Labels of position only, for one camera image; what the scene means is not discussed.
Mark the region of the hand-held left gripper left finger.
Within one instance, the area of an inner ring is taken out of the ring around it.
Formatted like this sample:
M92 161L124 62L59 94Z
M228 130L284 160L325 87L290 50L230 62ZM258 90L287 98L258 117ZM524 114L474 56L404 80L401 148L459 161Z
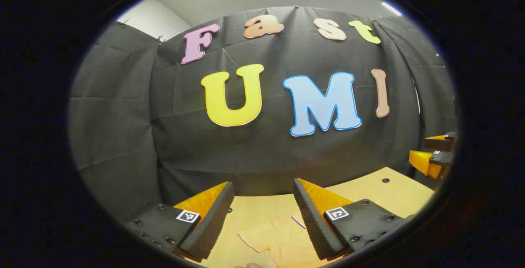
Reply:
M234 185L224 182L170 206L144 206L124 217L126 229L167 254L207 259L221 234L234 199Z

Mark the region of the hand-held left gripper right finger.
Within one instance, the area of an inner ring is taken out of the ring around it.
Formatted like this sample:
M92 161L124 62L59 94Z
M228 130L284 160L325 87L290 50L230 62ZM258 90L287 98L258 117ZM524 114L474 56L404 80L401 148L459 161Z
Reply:
M294 179L293 194L315 253L335 260L375 245L411 221L414 214L386 208L371 191L371 178L322 187Z

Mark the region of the orange T-shirt with purple trim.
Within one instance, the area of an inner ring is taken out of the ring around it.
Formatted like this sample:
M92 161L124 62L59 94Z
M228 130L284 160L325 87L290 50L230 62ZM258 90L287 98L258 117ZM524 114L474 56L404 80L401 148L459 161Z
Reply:
M237 234L257 253L268 252L276 268L319 268L329 263L317 256L299 211Z

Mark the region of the black backdrop cloth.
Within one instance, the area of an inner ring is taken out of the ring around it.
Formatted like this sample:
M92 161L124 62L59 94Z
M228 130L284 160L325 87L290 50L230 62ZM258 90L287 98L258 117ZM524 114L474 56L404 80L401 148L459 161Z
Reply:
M408 18L278 7L218 24L202 59L182 64L183 34L159 44L111 25L86 52L70 98L73 155L97 201L118 220L175 205L223 182L237 196L291 193L293 179L332 186L383 167L406 173L422 139L457 128L454 84ZM291 136L283 81L313 92L354 76L360 127Z

